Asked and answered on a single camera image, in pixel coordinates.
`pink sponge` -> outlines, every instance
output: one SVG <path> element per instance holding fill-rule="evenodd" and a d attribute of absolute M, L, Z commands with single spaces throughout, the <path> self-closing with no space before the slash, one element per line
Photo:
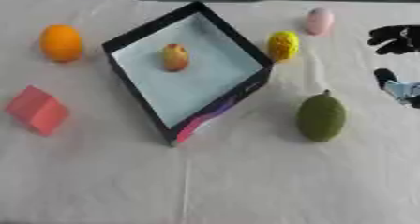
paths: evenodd
<path fill-rule="evenodd" d="M 52 134 L 68 117 L 68 109 L 55 97 L 32 85 L 13 98 L 6 112 L 43 136 Z"/>

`toy fruit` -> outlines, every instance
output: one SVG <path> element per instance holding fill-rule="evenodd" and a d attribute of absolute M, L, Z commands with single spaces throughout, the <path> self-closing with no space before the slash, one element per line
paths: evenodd
<path fill-rule="evenodd" d="M 169 71 L 179 71 L 188 65 L 188 52 L 181 44 L 169 44 L 163 49 L 163 63 Z"/>
<path fill-rule="evenodd" d="M 297 126 L 301 133 L 315 142 L 326 142 L 343 128 L 346 111 L 330 91 L 306 100 L 297 114 Z"/>
<path fill-rule="evenodd" d="M 39 46 L 45 56 L 54 62 L 70 62 L 82 55 L 79 33 L 69 25 L 51 25 L 39 37 Z"/>
<path fill-rule="evenodd" d="M 334 23 L 334 14 L 328 9 L 316 8 L 307 15 L 307 32 L 322 35 L 329 31 Z"/>
<path fill-rule="evenodd" d="M 276 32 L 268 40 L 268 54 L 274 62 L 291 59 L 298 50 L 299 37 L 294 32 Z"/>

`ball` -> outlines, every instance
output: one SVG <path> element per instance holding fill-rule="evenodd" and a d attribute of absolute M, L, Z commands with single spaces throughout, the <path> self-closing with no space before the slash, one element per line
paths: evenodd
<path fill-rule="evenodd" d="M 59 63 L 77 60 L 83 51 L 77 30 L 62 24 L 48 26 L 39 37 L 39 46 L 47 58 Z"/>
<path fill-rule="evenodd" d="M 276 32 L 268 40 L 268 54 L 273 62 L 293 58 L 299 50 L 299 37 L 291 31 Z"/>

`pink ball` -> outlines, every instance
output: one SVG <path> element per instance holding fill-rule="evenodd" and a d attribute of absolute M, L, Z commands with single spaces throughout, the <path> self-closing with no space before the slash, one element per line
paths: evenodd
<path fill-rule="evenodd" d="M 331 28 L 334 23 L 334 14 L 325 8 L 315 8 L 307 15 L 307 31 L 311 35 L 321 35 Z"/>

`apple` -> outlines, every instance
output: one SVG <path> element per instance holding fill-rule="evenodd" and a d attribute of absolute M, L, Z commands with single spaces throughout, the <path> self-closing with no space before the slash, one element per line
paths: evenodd
<path fill-rule="evenodd" d="M 168 71 L 179 71 L 188 66 L 188 52 L 181 44 L 168 44 L 163 48 L 163 64 Z"/>

